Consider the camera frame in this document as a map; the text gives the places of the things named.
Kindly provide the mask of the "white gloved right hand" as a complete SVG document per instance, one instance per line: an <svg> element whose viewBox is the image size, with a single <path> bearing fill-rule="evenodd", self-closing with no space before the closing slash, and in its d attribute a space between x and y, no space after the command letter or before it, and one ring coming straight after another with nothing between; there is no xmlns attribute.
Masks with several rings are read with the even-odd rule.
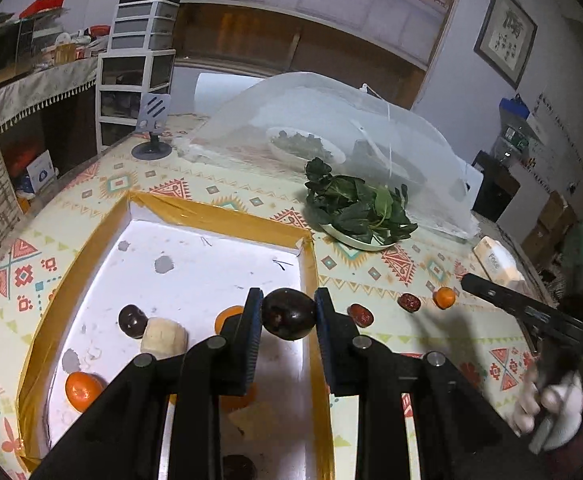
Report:
<svg viewBox="0 0 583 480"><path fill-rule="evenodd" d="M523 378L509 424L519 436L532 434L535 418L544 408L551 416L551 428L541 434L542 450L554 451L576 437L583 422L583 389L579 372L567 373L557 385L539 389L539 373L531 364Z"/></svg>

